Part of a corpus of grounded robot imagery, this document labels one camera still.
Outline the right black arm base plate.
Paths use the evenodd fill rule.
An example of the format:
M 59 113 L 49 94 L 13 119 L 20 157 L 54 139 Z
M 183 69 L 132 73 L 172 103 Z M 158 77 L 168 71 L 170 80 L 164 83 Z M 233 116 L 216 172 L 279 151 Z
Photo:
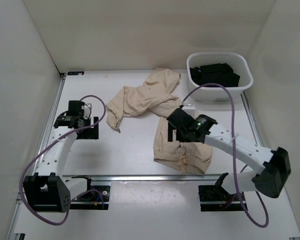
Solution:
M 201 212 L 243 212 L 237 194 L 229 194 L 214 185 L 199 185 L 198 195 Z

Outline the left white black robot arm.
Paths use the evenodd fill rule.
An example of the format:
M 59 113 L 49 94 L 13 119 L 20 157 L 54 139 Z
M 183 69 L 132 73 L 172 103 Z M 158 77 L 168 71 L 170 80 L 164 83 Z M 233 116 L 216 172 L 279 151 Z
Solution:
M 59 115 L 53 125 L 52 143 L 44 154 L 33 175 L 25 176 L 23 189 L 26 200 L 36 212 L 65 213 L 71 200 L 80 196 L 90 200 L 95 194 L 88 176 L 64 178 L 64 168 L 75 140 L 97 140 L 99 118 L 87 116 Z

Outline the beige trousers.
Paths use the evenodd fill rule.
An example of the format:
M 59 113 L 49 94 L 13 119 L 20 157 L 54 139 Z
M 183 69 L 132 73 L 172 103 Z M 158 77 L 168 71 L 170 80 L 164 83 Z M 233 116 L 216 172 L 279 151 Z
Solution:
M 181 105 L 172 94 L 180 75 L 168 68 L 156 68 L 138 87 L 124 86 L 106 104 L 107 124 L 119 132 L 122 118 L 134 118 L 146 111 L 160 117 L 153 142 L 153 160 L 182 174 L 204 174 L 211 164 L 212 147 L 195 142 L 168 141 L 167 117 Z

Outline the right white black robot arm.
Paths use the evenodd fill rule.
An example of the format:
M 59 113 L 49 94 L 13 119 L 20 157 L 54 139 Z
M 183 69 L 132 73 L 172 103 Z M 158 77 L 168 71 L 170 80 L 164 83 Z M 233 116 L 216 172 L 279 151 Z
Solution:
M 168 123 L 177 131 L 177 137 L 188 143 L 202 143 L 217 148 L 251 168 L 251 171 L 233 174 L 223 173 L 214 185 L 214 193 L 226 200 L 236 192 L 260 192 L 269 198 L 278 198 L 291 174 L 288 152 L 263 147 L 235 137 L 215 119 L 201 114 L 193 118 L 177 108 L 168 118 Z

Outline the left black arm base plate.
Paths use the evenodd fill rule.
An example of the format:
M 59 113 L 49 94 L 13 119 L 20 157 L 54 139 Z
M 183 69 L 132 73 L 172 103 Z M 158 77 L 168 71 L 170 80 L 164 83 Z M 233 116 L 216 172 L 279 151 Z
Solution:
M 89 189 L 95 189 L 73 200 L 70 205 L 71 210 L 100 210 L 109 209 L 111 183 L 93 182 Z

